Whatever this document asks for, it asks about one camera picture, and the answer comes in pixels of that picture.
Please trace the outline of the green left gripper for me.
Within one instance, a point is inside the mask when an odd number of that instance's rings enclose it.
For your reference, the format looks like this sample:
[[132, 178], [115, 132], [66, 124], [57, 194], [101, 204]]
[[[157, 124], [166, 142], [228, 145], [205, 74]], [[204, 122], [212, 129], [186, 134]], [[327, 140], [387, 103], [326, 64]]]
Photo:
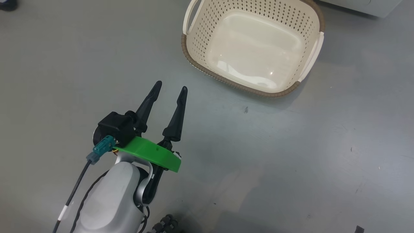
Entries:
[[[143, 134], [147, 131], [147, 121], [152, 106], [159, 96], [161, 87], [162, 82], [157, 81], [136, 111], [136, 134]], [[170, 123], [164, 128], [162, 133], [167, 140], [173, 142], [181, 140], [187, 96], [188, 89], [186, 86], [183, 86], [177, 98], [177, 107]], [[125, 147], [114, 147], [114, 149], [118, 150], [118, 159], [116, 162], [128, 161], [142, 164], [149, 162], [173, 172], [178, 172], [181, 166], [181, 157], [177, 153], [171, 152], [145, 138], [136, 136]]]

